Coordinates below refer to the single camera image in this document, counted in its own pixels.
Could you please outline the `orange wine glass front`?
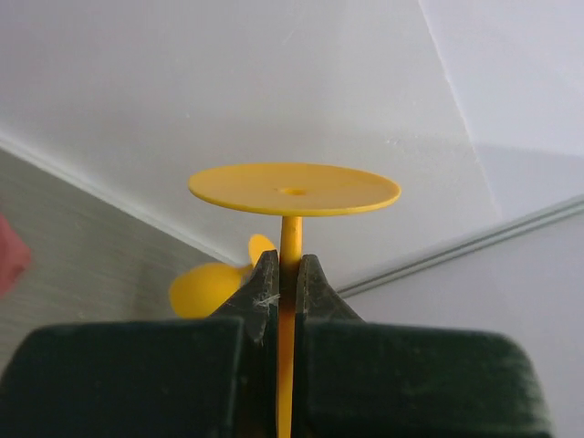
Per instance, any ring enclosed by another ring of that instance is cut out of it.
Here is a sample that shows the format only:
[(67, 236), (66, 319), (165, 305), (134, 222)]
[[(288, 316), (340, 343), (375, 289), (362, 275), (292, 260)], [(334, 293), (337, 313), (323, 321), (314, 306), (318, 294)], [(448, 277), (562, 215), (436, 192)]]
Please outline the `orange wine glass front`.
[(268, 162), (198, 172), (188, 188), (203, 201), (231, 210), (281, 217), (277, 326), (276, 432), (292, 428), (297, 275), (306, 217), (362, 214), (387, 207), (402, 192), (375, 173), (325, 164)]

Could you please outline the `red printed t-shirt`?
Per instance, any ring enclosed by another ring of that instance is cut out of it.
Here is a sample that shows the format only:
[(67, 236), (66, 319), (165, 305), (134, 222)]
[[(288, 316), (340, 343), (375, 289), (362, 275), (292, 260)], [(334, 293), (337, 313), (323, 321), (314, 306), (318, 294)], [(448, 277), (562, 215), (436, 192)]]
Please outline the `red printed t-shirt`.
[(0, 238), (0, 289), (3, 297), (26, 271), (31, 261), (31, 252), (3, 215)]

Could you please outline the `orange wine glass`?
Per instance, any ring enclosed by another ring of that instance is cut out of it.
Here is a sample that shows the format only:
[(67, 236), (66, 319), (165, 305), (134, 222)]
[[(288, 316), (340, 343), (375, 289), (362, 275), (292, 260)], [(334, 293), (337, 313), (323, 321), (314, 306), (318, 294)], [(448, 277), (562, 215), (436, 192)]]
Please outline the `orange wine glass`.
[(176, 277), (169, 288), (173, 312), (180, 318), (210, 316), (249, 279), (261, 255), (276, 250), (276, 246), (260, 234), (250, 237), (247, 248), (250, 262), (246, 266), (212, 262)]
[(188, 188), (203, 201), (231, 210), (281, 217), (277, 326), (276, 432), (292, 428), (297, 275), (306, 217), (362, 214), (387, 207), (402, 192), (375, 173), (325, 164), (268, 162), (198, 172)]

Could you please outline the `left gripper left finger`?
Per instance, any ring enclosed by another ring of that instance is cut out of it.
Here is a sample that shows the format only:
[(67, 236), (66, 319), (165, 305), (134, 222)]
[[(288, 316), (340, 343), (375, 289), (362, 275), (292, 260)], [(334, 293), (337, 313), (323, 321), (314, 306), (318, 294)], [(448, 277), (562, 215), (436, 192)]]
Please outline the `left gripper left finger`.
[(235, 437), (276, 437), (279, 261), (265, 251), (246, 282), (211, 314), (242, 322), (236, 374)]

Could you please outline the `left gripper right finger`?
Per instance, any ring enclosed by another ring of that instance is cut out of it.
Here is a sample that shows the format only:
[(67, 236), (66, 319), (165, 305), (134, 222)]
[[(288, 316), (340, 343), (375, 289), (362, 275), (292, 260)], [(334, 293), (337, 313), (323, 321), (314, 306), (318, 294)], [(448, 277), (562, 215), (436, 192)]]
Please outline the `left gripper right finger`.
[(296, 436), (357, 437), (364, 321), (329, 284), (316, 255), (297, 275)]

